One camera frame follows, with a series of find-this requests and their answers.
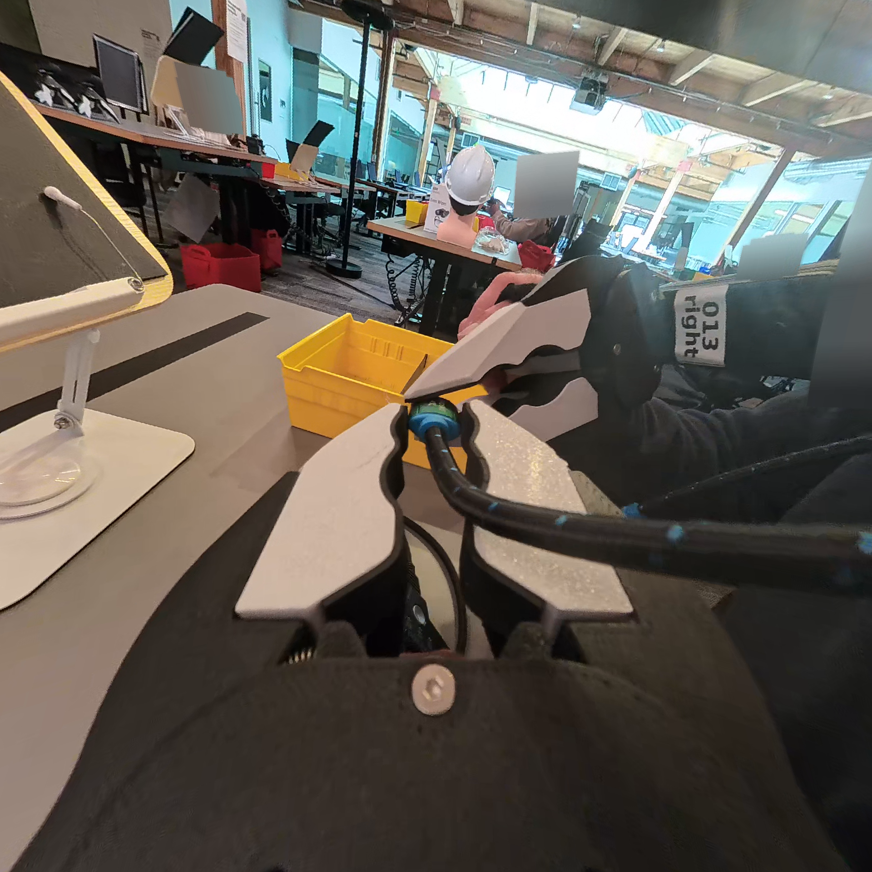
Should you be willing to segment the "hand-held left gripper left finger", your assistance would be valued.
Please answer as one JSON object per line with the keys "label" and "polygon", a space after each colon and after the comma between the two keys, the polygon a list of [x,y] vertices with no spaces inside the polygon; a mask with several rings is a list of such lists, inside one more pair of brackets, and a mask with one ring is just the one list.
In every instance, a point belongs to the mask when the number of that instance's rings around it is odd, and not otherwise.
{"label": "hand-held left gripper left finger", "polygon": [[307,460],[234,606],[243,620],[351,624],[375,657],[404,647],[411,555],[398,505],[408,411],[392,403]]}

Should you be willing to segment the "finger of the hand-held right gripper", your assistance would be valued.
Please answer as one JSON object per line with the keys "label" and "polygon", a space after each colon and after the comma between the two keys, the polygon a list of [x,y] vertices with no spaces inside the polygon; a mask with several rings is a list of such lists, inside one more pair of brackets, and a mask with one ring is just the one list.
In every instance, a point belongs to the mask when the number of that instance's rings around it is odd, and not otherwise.
{"label": "finger of the hand-held right gripper", "polygon": [[520,377],[486,401],[542,442],[587,425],[598,413],[597,392],[585,377]]}
{"label": "finger of the hand-held right gripper", "polygon": [[499,310],[429,366],[406,391],[406,402],[438,398],[481,385],[495,369],[523,364],[534,352],[580,347],[590,324],[590,296],[578,289],[561,297]]}

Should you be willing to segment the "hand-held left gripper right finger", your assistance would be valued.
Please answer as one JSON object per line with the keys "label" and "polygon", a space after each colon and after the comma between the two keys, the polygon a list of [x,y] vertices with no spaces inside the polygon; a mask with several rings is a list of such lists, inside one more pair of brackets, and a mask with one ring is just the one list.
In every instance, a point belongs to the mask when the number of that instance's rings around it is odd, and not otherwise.
{"label": "hand-held left gripper right finger", "polygon": [[[553,448],[481,400],[465,407],[466,476],[494,497],[587,514],[567,463]],[[622,623],[633,606],[616,570],[509,540],[468,521],[461,551],[466,603],[490,636],[505,640],[538,622],[554,642],[575,621]]]}

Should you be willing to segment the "blue-flecked HDMI cable green plugs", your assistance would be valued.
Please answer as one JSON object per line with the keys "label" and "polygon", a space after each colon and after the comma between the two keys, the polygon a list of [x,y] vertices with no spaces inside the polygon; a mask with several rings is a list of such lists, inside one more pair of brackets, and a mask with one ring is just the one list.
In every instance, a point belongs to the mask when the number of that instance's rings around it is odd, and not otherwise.
{"label": "blue-flecked HDMI cable green plugs", "polygon": [[488,494],[457,467],[449,443],[472,408],[412,402],[409,431],[426,445],[446,502],[474,526],[527,546],[618,568],[690,580],[870,597],[870,533],[834,525],[742,525],[709,520],[584,515]]}

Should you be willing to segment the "person's right forearm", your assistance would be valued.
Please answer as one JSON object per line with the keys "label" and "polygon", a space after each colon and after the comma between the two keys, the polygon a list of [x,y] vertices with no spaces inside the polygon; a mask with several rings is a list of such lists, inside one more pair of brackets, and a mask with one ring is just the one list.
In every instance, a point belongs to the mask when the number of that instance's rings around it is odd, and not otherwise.
{"label": "person's right forearm", "polygon": [[662,399],[595,420],[550,442],[617,505],[828,442],[869,434],[870,408],[822,407],[790,391],[754,408],[681,410]]}

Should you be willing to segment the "person's right hand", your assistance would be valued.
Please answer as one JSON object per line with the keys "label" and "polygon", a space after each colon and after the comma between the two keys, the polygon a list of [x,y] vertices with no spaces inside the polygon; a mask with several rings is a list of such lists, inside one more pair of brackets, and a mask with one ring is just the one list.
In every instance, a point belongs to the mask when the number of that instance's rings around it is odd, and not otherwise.
{"label": "person's right hand", "polygon": [[462,340],[500,309],[524,299],[542,278],[542,273],[529,269],[498,274],[476,300],[469,315],[460,323],[458,339]]}

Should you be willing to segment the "yellow plastic bin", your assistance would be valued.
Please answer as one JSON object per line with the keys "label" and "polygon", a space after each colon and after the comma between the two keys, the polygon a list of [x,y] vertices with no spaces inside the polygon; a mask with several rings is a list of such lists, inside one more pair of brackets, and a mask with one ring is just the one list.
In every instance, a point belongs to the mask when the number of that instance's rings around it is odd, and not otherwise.
{"label": "yellow plastic bin", "polygon": [[383,406],[452,343],[349,313],[278,355],[290,424],[332,439]]}

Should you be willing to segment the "light wooden work desk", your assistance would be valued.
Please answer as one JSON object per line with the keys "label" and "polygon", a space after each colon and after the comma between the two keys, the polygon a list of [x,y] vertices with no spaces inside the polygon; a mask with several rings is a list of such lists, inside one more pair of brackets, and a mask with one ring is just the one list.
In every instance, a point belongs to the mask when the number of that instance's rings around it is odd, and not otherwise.
{"label": "light wooden work desk", "polygon": [[453,340],[463,319],[466,290],[478,280],[498,273],[521,271],[515,243],[499,255],[479,247],[464,248],[438,240],[422,227],[406,224],[403,216],[371,220],[367,229],[383,238],[382,252],[389,256],[420,256],[431,263],[430,283],[420,306],[419,333]]}

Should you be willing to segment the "mannequin head white hard hat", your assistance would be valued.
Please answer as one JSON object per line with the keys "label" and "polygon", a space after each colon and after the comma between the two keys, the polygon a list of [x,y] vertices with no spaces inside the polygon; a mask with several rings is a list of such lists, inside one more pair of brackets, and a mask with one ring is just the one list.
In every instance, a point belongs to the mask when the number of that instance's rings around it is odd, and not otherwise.
{"label": "mannequin head white hard hat", "polygon": [[439,241],[459,248],[473,247],[476,215],[490,199],[494,183],[495,163],[483,145],[459,152],[446,171],[448,211],[437,228]]}

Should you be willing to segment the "low red basket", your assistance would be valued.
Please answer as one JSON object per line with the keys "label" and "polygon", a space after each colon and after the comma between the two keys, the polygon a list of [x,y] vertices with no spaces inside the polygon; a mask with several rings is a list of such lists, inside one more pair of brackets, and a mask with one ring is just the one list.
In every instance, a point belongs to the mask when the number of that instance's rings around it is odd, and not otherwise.
{"label": "low red basket", "polygon": [[262,291],[260,257],[240,244],[210,243],[180,246],[187,289],[225,284],[237,289]]}

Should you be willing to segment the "small tilted board stand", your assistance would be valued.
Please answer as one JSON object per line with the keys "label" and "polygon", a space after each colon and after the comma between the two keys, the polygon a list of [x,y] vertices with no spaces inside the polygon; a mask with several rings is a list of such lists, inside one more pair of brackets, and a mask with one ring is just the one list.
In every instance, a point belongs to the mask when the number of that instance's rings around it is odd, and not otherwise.
{"label": "small tilted board stand", "polygon": [[157,114],[182,134],[243,136],[243,108],[233,78],[203,65],[223,29],[190,7],[160,55],[151,86]]}
{"label": "small tilted board stand", "polygon": [[285,140],[288,155],[288,175],[292,180],[310,180],[311,170],[319,154],[322,143],[333,133],[334,125],[318,120],[311,127],[303,142],[292,139]]}

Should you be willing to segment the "person's dark sweater torso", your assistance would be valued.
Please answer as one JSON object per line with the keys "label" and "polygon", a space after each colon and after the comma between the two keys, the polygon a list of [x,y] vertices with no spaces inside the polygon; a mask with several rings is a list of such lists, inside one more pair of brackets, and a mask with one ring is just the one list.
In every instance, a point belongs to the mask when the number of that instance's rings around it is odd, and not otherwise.
{"label": "person's dark sweater torso", "polygon": [[[870,555],[870,453],[825,456],[727,486],[726,517],[842,525]],[[871,856],[871,606],[793,579],[797,561],[749,563],[725,628],[768,702],[795,778],[854,870]]]}

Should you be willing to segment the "grey hanging board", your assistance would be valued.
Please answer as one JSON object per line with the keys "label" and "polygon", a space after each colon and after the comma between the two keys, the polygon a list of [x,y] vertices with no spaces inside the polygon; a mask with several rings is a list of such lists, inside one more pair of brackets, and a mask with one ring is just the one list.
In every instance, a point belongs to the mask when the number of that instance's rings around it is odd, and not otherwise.
{"label": "grey hanging board", "polygon": [[219,216],[219,191],[194,173],[183,176],[165,211],[169,226],[193,244],[202,243]]}

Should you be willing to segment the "wooden board stand white base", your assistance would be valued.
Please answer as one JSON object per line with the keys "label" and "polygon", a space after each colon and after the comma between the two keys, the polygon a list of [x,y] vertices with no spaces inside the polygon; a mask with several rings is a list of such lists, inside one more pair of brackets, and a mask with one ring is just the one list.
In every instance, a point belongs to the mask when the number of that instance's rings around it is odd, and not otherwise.
{"label": "wooden board stand white base", "polygon": [[88,408],[100,329],[169,299],[168,266],[2,74],[1,351],[67,342],[60,387],[2,408],[1,609],[185,462],[193,439]]}

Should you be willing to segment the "grey desk monitor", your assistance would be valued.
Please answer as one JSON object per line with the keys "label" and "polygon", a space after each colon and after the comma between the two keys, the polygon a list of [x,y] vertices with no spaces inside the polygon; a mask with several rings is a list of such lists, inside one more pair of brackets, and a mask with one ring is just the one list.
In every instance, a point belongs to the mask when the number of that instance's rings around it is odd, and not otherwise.
{"label": "grey desk monitor", "polygon": [[93,49],[107,101],[124,111],[148,115],[145,70],[136,51],[93,34]]}

